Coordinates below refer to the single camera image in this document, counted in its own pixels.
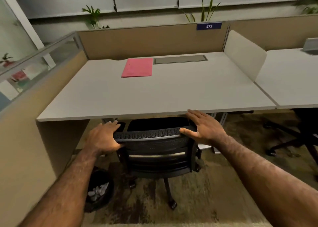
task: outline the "person's left hand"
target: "person's left hand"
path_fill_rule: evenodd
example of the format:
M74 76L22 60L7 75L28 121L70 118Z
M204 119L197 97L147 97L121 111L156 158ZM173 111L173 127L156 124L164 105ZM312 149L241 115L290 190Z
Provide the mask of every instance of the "person's left hand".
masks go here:
M121 145L115 142L113 133L120 127L117 121L99 124L90 131L85 146L97 150L98 153L118 150Z

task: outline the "forearm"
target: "forearm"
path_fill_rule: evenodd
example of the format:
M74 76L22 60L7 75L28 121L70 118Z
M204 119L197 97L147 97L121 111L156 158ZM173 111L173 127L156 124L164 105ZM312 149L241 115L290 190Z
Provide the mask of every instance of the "forearm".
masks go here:
M273 226L316 226L318 192L225 136L217 148Z
M80 226L97 154L85 147L19 226Z

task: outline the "hand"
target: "hand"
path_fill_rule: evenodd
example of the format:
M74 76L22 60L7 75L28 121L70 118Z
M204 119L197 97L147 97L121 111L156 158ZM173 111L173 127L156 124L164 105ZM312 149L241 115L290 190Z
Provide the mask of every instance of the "hand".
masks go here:
M181 128L180 133L191 137L197 143L205 145L218 145L227 136L220 123L212 116L198 110L188 110L186 116L197 125L197 132Z
M121 146L115 142L113 133L120 127L117 121L99 124L90 131L85 146L93 148L98 153L118 150Z

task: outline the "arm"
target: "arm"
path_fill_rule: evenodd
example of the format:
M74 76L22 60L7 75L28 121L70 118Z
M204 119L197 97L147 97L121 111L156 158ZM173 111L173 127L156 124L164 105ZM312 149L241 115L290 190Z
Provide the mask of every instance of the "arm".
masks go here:
M228 136L213 117L188 110L197 132L180 132L215 146L231 163L266 219L274 226L317 226L318 192Z
M120 148L113 138L113 133L119 126L120 124L114 121L104 125L99 124L91 130L83 150L19 227L81 225L89 178L95 161L101 153Z

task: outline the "black trash bin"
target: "black trash bin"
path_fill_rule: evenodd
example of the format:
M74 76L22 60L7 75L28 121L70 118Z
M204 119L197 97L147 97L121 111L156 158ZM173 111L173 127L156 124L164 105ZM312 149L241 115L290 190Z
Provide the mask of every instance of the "black trash bin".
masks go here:
M93 211L96 211L104 207L106 204L108 204L114 192L114 180L110 176L110 174L104 169L94 167L90 180L89 180L87 192L93 191L94 188L99 187L100 185L103 185L106 183L109 183L109 184L105 191L105 194L99 197L96 201L92 201L88 195L86 196L85 208L84 208L84 211L86 213L91 213Z

